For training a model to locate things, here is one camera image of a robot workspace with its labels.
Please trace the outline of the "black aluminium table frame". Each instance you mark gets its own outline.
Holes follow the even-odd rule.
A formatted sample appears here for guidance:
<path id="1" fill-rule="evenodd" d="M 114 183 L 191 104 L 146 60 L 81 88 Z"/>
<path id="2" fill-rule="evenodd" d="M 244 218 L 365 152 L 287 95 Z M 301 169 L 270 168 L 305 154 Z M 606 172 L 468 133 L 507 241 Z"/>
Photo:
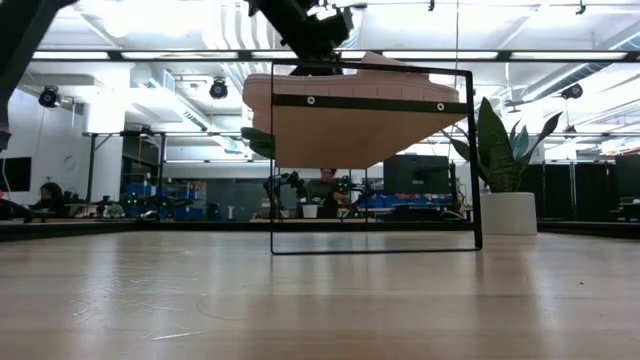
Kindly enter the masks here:
<path id="1" fill-rule="evenodd" d="M 72 237 L 136 231 L 201 231 L 201 232 L 446 232 L 472 231 L 471 222 L 365 222 L 351 219 L 347 222 L 276 222 L 266 219 L 255 222 L 160 222 L 160 221 L 99 221 L 61 223 L 0 224 L 0 242 L 56 237 Z M 555 222 L 538 224 L 541 233 L 598 236 L 640 240 L 640 223 L 623 222 Z"/>

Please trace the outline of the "person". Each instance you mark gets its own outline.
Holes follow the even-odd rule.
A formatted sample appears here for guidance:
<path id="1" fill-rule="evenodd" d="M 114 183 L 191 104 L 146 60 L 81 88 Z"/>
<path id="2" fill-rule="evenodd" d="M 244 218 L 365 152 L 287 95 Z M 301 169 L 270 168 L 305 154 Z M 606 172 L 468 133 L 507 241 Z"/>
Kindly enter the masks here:
<path id="1" fill-rule="evenodd" d="M 335 218 L 338 209 L 350 204 L 350 196 L 338 190 L 335 168 L 321 168 L 320 177 L 306 185 L 306 203 L 318 206 L 318 218 Z"/>
<path id="2" fill-rule="evenodd" d="M 68 215 L 61 187 L 54 182 L 47 182 L 40 187 L 40 199 L 31 210 L 51 216 L 64 217 Z"/>

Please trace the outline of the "blue storage bin rack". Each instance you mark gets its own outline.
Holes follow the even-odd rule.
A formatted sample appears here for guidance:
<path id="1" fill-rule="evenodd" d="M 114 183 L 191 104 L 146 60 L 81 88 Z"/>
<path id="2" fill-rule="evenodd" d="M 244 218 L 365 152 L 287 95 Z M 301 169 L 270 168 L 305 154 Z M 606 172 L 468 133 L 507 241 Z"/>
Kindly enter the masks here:
<path id="1" fill-rule="evenodd" d="M 191 221 L 205 219 L 205 199 L 196 183 L 170 183 L 162 187 L 128 184 L 121 195 L 124 214 L 135 218 Z"/>
<path id="2" fill-rule="evenodd" d="M 420 208 L 440 208 L 450 206 L 454 202 L 451 194 L 388 194 L 381 190 L 361 196 L 355 204 L 359 208 L 390 209 L 399 206 Z"/>

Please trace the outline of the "pink rubber slide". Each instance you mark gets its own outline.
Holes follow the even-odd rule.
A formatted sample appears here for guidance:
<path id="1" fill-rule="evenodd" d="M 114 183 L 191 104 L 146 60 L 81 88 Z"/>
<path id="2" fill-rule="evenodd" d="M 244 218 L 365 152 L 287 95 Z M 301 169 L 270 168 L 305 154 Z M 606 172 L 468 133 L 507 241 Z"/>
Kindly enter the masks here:
<path id="1" fill-rule="evenodd" d="M 271 95 L 313 95 L 455 103 L 459 92 L 437 84 L 427 74 L 358 70 L 353 75 L 293 76 L 256 73 L 243 85 L 243 102 L 253 112 L 253 126 L 270 130 Z"/>

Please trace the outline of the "green spiky plant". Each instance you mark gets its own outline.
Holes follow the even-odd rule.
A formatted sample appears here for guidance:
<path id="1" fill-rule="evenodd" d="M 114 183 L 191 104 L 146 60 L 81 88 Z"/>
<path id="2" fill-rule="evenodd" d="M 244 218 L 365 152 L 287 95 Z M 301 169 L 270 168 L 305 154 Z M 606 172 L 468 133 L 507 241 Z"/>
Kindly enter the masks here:
<path id="1" fill-rule="evenodd" d="M 492 193 L 520 189 L 522 175 L 535 150 L 556 130 L 561 116 L 562 112 L 558 112 L 548 118 L 532 140 L 526 126 L 518 130 L 514 125 L 507 132 L 489 100 L 482 99 L 476 121 L 478 175 Z"/>

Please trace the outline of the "white plant pot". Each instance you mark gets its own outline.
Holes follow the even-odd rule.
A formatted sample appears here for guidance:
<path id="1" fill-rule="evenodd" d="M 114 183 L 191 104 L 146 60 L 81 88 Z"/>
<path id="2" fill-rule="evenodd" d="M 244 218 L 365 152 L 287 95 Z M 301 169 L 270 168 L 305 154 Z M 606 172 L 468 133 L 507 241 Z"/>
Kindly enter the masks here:
<path id="1" fill-rule="evenodd" d="M 480 198 L 484 235 L 536 235 L 535 195 L 530 192 L 483 194 Z"/>

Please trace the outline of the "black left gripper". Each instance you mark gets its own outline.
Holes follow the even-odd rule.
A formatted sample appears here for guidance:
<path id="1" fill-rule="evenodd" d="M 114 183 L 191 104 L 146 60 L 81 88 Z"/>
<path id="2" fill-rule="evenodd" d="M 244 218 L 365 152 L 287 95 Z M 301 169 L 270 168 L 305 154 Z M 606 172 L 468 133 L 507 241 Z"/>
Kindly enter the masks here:
<path id="1" fill-rule="evenodd" d="M 349 38 L 353 14 L 349 7 L 335 8 L 324 19 L 309 11 L 320 0 L 247 0 L 248 15 L 261 12 L 287 45 L 303 62 L 340 62 L 335 49 Z"/>

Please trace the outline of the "black wall screen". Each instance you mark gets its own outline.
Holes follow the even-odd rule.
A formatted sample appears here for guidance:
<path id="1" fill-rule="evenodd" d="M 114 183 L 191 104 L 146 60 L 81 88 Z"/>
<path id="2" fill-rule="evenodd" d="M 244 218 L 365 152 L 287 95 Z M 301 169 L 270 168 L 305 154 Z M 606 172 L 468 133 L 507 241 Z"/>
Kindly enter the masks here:
<path id="1" fill-rule="evenodd" d="M 0 158 L 0 191 L 29 192 L 32 158 Z"/>

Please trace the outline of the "wooden shelf with black frame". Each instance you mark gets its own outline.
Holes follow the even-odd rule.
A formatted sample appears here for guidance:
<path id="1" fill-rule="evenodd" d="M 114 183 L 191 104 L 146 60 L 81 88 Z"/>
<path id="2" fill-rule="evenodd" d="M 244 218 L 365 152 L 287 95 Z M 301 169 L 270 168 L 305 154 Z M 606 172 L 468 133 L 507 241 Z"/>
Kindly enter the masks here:
<path id="1" fill-rule="evenodd" d="M 275 223 L 270 218 L 270 251 L 276 256 L 364 255 L 394 253 L 475 252 L 483 249 L 479 160 L 476 141 L 474 77 L 471 71 L 354 62 L 305 62 L 299 59 L 271 61 L 270 135 L 274 136 L 270 152 L 270 174 L 278 168 L 362 169 L 365 181 L 368 169 L 402 149 L 418 143 L 447 126 L 467 119 L 474 246 L 471 248 L 413 250 L 333 250 L 324 252 L 276 252 L 274 234 L 298 231 L 299 223 Z M 357 69 L 401 74 L 436 74 L 464 77 L 466 100 L 460 102 L 409 101 L 329 95 L 274 93 L 276 66 L 310 69 Z"/>

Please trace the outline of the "black partition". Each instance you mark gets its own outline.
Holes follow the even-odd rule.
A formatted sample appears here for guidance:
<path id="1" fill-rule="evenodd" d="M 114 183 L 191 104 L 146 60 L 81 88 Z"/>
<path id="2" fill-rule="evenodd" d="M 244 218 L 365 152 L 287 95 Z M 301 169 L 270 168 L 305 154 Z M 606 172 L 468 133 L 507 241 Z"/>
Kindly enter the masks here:
<path id="1" fill-rule="evenodd" d="M 610 162 L 532 164 L 519 190 L 534 194 L 537 218 L 545 221 L 612 221 L 619 202 Z"/>

